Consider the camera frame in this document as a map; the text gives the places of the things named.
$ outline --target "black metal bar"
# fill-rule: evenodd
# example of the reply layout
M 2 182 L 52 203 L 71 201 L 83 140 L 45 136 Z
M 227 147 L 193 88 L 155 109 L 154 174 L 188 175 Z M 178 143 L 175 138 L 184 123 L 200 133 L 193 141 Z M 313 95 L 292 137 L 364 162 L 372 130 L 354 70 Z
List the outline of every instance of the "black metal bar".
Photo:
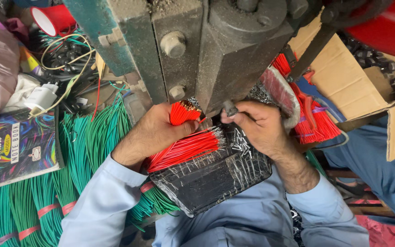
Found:
M 288 82 L 297 81 L 300 76 L 303 75 L 304 71 L 310 66 L 315 60 L 316 56 L 326 46 L 332 36 L 336 33 L 336 28 L 327 24 L 322 24 L 320 31 L 315 35 L 313 40 L 310 42 L 304 54 L 301 56 L 298 63 L 292 69 L 291 73 L 287 77 Z

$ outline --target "green wire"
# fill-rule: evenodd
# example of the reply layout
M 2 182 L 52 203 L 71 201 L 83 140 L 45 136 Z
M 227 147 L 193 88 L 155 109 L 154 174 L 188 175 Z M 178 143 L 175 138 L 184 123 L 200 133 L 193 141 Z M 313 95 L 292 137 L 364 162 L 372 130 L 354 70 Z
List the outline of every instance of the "green wire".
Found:
M 93 173 L 104 162 L 118 142 L 129 131 L 131 125 L 123 100 L 107 106 L 94 121 L 88 122 L 85 134 L 86 154 Z
M 124 89 L 124 88 L 126 87 L 126 84 L 124 84 L 124 86 L 123 86 L 122 88 L 119 88 L 119 87 L 116 87 L 115 85 L 113 85 L 113 83 L 112 83 L 111 81 L 109 81 L 109 83 L 110 83 L 113 87 L 115 87 L 116 89 L 120 90 L 120 92 L 121 92 L 121 90 L 124 90 L 124 91 L 129 91 L 129 90 L 130 90 L 130 89 Z
M 61 145 L 62 156 L 65 164 L 69 164 L 73 159 L 72 142 L 69 141 L 69 131 L 74 125 L 71 117 L 67 116 L 59 123 L 59 141 Z M 51 173 L 54 187 L 58 196 L 59 203 L 62 207 L 76 201 L 79 194 L 74 187 L 68 166 Z
M 147 222 L 144 220 L 146 216 L 150 217 L 151 213 L 153 213 L 153 202 L 149 200 L 144 194 L 141 194 L 140 201 L 131 208 L 126 215 L 126 224 L 134 225 L 140 231 L 145 232 L 139 225 L 143 222 Z
M 0 238 L 7 234 L 17 232 L 14 218 L 10 210 L 9 198 L 9 186 L 5 185 L 0 187 Z M 0 245 L 0 247 L 19 246 L 21 246 L 21 244 L 19 243 L 18 235 L 16 235 L 16 237 L 9 238 Z
M 39 226 L 40 221 L 33 201 L 31 179 L 25 179 L 9 185 L 10 208 L 18 233 Z M 40 230 L 21 240 L 21 247 L 50 247 Z
M 154 202 L 155 212 L 159 215 L 168 214 L 170 212 L 180 210 L 177 205 L 175 205 L 172 200 L 158 187 L 153 188 L 144 192 L 144 195 Z
M 72 142 L 72 148 L 74 155 L 72 159 L 68 161 L 67 166 L 70 171 L 71 178 L 74 185 L 79 192 L 85 189 L 93 173 L 88 164 L 88 157 L 86 155 L 86 126 L 91 120 L 92 115 L 83 117 L 75 117 L 72 131 L 69 133 L 68 141 Z
M 50 173 L 33 177 L 31 181 L 36 211 L 58 202 Z M 42 234 L 47 243 L 52 246 L 57 246 L 59 244 L 59 239 L 62 235 L 62 219 L 63 214 L 61 207 L 50 210 L 39 219 Z

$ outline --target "leg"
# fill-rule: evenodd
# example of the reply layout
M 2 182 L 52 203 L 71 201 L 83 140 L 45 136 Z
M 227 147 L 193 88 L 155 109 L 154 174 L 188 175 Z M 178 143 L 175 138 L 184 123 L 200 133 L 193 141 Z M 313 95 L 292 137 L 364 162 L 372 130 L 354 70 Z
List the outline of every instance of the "leg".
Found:
M 348 132 L 350 141 L 341 147 L 325 149 L 333 167 L 348 167 L 367 183 L 374 194 L 395 213 L 395 160 L 386 161 L 387 116 Z M 331 140 L 327 145 L 339 143 Z

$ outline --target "man's left hand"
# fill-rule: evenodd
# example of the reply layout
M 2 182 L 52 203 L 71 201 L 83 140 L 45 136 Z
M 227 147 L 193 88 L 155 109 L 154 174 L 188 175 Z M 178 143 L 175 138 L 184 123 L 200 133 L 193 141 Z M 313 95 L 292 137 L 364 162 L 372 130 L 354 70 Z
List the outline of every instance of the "man's left hand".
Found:
M 118 143 L 111 153 L 112 159 L 139 172 L 145 158 L 195 132 L 199 125 L 197 121 L 187 121 L 179 126 L 171 125 L 171 109 L 167 102 L 152 106 Z

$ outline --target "red pliers handle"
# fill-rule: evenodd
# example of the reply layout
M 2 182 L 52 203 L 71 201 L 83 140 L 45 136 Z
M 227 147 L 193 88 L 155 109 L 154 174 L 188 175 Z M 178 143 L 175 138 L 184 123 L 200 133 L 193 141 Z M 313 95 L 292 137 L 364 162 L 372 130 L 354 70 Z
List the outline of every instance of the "red pliers handle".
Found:
M 301 92 L 301 90 L 299 89 L 296 83 L 291 82 L 289 83 L 289 85 L 291 86 L 292 90 L 297 96 L 300 105 L 303 107 L 304 117 L 306 118 L 307 123 L 309 123 L 310 129 L 312 131 L 316 130 L 316 121 L 315 118 L 313 118 L 313 113 L 312 113 L 313 97 Z

